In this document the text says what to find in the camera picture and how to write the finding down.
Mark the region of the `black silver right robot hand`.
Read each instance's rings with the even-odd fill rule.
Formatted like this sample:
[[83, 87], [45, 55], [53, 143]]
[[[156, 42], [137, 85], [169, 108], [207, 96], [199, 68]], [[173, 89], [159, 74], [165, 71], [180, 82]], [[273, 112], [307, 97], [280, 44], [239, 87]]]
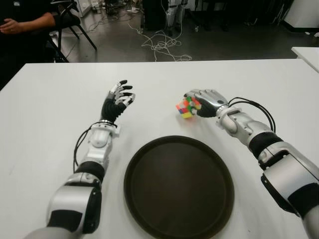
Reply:
[[216, 90], [206, 89], [206, 90], [191, 90], [184, 94], [184, 97], [195, 98], [199, 104], [200, 108], [192, 107], [192, 114], [200, 116], [202, 118], [212, 118], [218, 115], [220, 109], [225, 109], [229, 107], [229, 103], [225, 97], [223, 97]]

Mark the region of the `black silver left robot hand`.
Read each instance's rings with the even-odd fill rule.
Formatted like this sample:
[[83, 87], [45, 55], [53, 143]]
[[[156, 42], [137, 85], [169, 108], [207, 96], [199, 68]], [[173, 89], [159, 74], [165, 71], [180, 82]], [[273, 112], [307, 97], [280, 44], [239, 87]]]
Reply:
[[127, 92], [133, 86], [127, 85], [127, 80], [117, 82], [108, 92], [101, 109], [100, 120], [114, 123], [124, 110], [134, 102], [135, 94]]

